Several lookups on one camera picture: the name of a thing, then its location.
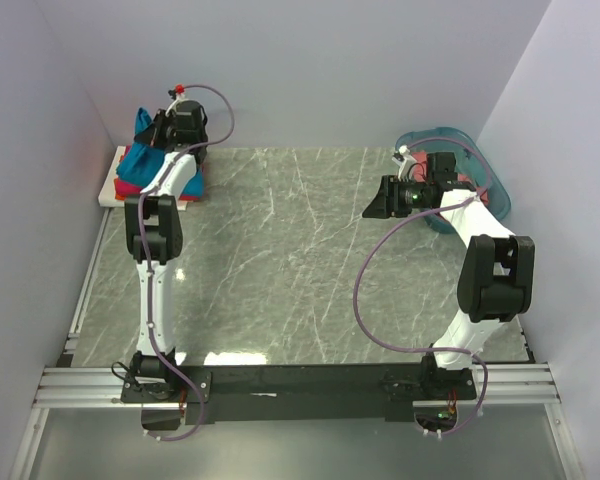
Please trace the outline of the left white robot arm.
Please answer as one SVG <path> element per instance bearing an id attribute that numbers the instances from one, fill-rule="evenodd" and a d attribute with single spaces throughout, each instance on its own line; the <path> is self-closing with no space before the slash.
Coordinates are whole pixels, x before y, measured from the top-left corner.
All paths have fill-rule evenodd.
<path id="1" fill-rule="evenodd" d="M 125 240 L 140 285 L 140 329 L 126 382 L 156 401 L 199 389 L 176 362 L 172 286 L 176 260 L 183 248 L 178 202 L 187 186 L 204 185 L 202 172 L 209 138 L 207 115 L 197 101 L 174 93 L 136 132 L 130 153 L 140 160 L 155 155 L 148 181 L 124 200 Z"/>

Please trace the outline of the blue t-shirt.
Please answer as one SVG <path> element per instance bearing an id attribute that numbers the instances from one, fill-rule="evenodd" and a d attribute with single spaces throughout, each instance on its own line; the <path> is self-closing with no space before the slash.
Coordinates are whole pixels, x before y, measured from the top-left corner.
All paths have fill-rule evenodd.
<path id="1" fill-rule="evenodd" d="M 164 162 L 164 151 L 133 142 L 126 157 L 118 166 L 117 174 L 123 181 L 148 186 Z"/>

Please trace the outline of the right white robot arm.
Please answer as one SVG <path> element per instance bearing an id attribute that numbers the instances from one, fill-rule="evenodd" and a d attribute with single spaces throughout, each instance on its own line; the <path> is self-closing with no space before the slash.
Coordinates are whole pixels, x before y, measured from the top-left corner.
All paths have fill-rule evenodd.
<path id="1" fill-rule="evenodd" d="M 460 385 L 477 363 L 477 354 L 500 327 L 526 312 L 532 300 L 535 244 L 514 234 L 488 210 L 486 189 L 456 172 L 451 152 L 427 155 L 420 180 L 404 171 L 384 175 L 365 219 L 397 218 L 402 224 L 438 215 L 465 246 L 456 297 L 458 311 L 445 333 L 420 349 L 419 387 L 440 399 Z"/>

